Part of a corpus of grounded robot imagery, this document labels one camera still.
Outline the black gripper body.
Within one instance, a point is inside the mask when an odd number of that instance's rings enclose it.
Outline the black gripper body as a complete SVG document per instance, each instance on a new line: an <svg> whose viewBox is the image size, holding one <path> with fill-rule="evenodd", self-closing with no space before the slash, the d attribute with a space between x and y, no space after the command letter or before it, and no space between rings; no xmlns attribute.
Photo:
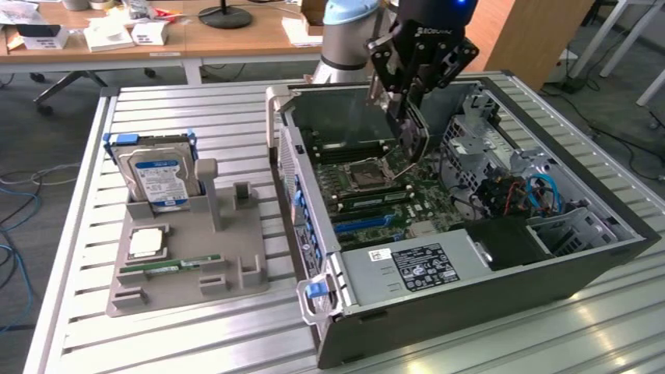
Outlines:
<svg viewBox="0 0 665 374"><path fill-rule="evenodd" d="M479 2L476 0L407 0L399 2L392 37L398 45L434 39L458 45L466 38Z"/></svg>

